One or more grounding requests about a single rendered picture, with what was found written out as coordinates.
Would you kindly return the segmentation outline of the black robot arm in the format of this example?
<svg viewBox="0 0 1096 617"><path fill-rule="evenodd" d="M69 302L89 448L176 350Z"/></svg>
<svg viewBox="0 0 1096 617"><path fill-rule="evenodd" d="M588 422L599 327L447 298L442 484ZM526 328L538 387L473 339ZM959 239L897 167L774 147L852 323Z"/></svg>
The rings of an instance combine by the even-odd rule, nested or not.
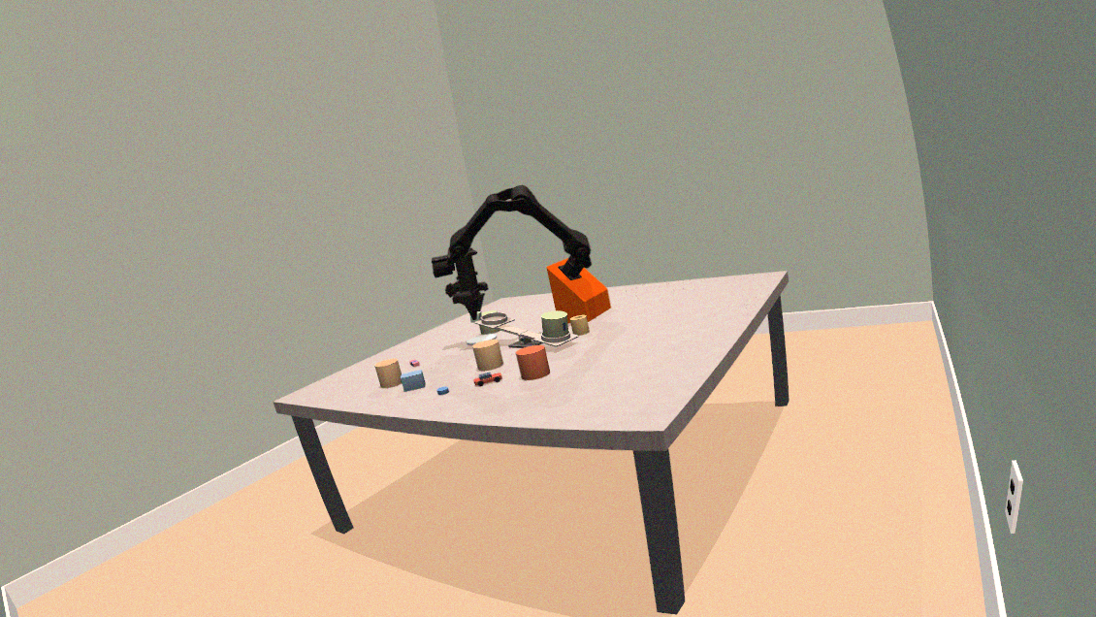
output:
<svg viewBox="0 0 1096 617"><path fill-rule="evenodd" d="M509 198L511 201L506 201ZM463 229L459 229L452 236L448 254L441 258L432 258L434 277L452 276L453 271L455 271L454 263L456 264L458 274L473 271L471 255L477 254L477 251L470 247L475 236L478 235L484 222L494 212L521 212L525 216L530 216L537 221L543 222L543 226L562 240L564 251L570 256L568 256L566 264L558 268L562 270L568 279L581 278L581 271L592 267L590 258L591 247L587 243L587 236L568 228L566 222L562 222L552 213L543 208L527 186L518 185L513 188L504 188L504 191L491 194L486 198L481 208L473 214L471 220L466 222Z"/></svg>

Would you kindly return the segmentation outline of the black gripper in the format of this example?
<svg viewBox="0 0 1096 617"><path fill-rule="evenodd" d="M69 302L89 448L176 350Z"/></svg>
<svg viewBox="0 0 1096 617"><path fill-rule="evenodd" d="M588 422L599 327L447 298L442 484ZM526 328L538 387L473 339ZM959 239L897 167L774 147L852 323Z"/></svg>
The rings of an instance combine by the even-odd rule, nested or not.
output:
<svg viewBox="0 0 1096 617"><path fill-rule="evenodd" d="M482 310L484 293L488 290L488 282L477 282L478 272L469 271L458 274L456 279L461 282L461 288L453 296L454 304L463 304L473 320L477 320L477 312Z"/></svg>

